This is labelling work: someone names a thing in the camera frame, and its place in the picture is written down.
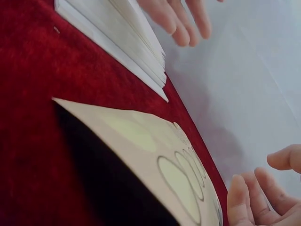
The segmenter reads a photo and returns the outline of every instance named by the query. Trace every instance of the white surface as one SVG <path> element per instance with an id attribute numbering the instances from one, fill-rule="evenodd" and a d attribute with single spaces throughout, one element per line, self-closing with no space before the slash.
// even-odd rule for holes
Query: white surface
<path id="1" fill-rule="evenodd" d="M 301 143 L 301 1 L 206 3 L 213 35 L 196 48 L 176 47 L 151 25 L 166 72 L 229 187 L 233 174 L 268 167 L 267 154 Z M 270 172 L 301 197 L 299 175 Z"/>
<path id="2" fill-rule="evenodd" d="M 106 52 L 124 65 L 130 72 L 141 79 L 147 86 L 159 94 L 168 102 L 163 89 L 132 60 L 123 50 L 121 50 L 112 40 L 102 33 L 85 16 L 78 12 L 71 4 L 65 0 L 55 0 L 56 11 L 63 16 L 69 23 L 78 28 L 87 37 L 101 46 Z"/>

